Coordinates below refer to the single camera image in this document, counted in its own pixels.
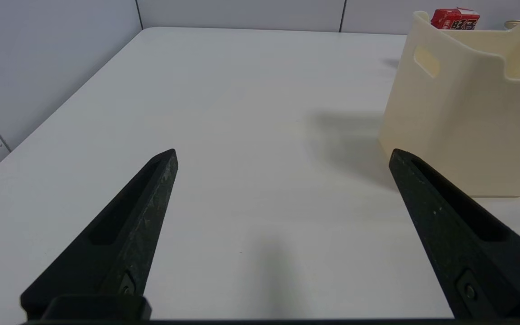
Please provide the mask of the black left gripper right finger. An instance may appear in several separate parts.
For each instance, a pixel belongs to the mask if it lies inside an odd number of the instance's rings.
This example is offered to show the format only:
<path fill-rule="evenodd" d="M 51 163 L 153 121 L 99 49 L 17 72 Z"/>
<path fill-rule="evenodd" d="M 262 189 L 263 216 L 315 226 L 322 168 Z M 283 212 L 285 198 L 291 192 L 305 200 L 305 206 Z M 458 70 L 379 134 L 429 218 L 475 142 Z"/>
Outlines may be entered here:
<path fill-rule="evenodd" d="M 458 320 L 520 320 L 520 235 L 421 158 L 389 169 Z"/>

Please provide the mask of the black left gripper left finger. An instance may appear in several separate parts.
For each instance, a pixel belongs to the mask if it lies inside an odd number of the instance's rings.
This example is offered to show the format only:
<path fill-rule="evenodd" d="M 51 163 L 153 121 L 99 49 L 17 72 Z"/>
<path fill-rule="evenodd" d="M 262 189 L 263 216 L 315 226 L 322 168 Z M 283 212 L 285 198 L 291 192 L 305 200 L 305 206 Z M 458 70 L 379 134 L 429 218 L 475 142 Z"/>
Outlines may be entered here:
<path fill-rule="evenodd" d="M 28 321 L 141 321 L 143 293 L 179 169 L 157 154 L 21 294 Z"/>

